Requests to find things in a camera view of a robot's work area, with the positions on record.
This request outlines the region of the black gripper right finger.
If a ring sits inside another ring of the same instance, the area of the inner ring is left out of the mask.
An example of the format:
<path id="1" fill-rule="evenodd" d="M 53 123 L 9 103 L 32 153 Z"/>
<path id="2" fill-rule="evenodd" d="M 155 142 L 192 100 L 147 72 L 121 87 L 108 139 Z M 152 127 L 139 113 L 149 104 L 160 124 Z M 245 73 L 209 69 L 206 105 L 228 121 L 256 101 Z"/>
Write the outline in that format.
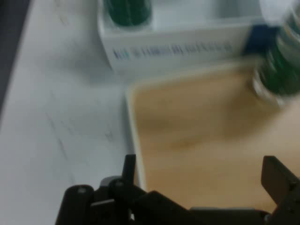
<path id="1" fill-rule="evenodd" d="M 300 223 L 300 179 L 275 156 L 264 156 L 261 184 L 276 204 L 267 225 Z"/>

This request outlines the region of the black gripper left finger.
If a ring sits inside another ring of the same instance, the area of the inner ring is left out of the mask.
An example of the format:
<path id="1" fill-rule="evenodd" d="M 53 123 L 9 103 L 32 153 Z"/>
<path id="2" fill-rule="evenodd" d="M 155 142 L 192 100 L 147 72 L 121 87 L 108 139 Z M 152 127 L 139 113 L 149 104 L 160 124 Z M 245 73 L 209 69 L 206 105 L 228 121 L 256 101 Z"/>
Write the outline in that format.
<path id="1" fill-rule="evenodd" d="M 121 176 L 107 177 L 94 190 L 77 185 L 65 191 L 58 225 L 186 225 L 190 213 L 164 195 L 134 184 L 135 155 L 126 155 Z"/>

